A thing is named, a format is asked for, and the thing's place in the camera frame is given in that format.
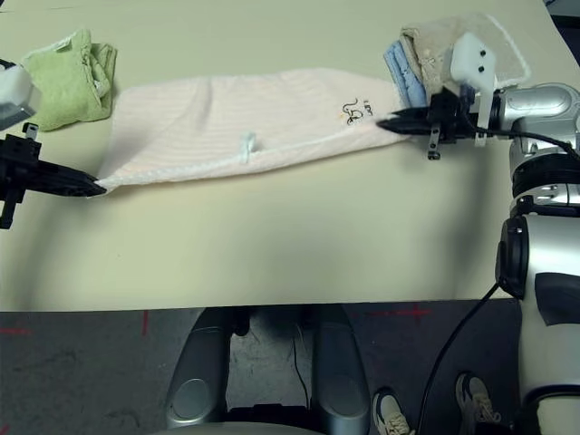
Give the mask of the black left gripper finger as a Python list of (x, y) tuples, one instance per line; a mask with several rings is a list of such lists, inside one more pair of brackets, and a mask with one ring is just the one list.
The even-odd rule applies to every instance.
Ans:
[(97, 179), (81, 170), (40, 161), (34, 169), (35, 178), (49, 187), (98, 187)]
[(103, 195), (107, 190), (92, 181), (37, 180), (29, 181), (26, 190), (60, 197), (90, 198)]

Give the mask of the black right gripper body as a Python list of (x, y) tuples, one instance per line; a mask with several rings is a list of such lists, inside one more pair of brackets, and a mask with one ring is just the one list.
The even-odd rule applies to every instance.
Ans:
[(458, 95), (444, 88), (431, 97), (427, 112), (428, 160), (440, 159), (441, 143), (451, 144), (476, 137), (475, 122), (469, 114), (475, 96), (476, 92), (472, 87), (461, 87)]

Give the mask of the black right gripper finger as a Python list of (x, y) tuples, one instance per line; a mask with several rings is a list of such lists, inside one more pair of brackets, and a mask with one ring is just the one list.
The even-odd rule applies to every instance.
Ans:
[(401, 122), (429, 123), (430, 107), (413, 107), (395, 111), (393, 116)]
[(428, 136), (431, 133), (431, 124), (424, 119), (394, 117), (377, 121), (376, 125), (400, 135)]

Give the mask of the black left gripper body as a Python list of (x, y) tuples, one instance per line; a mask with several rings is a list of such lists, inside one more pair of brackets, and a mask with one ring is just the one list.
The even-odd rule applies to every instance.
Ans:
[(2, 229), (12, 226), (16, 205), (23, 202), (27, 190), (43, 193), (36, 173), (41, 149), (37, 132), (36, 124), (26, 122), (23, 137), (7, 134), (1, 140)]

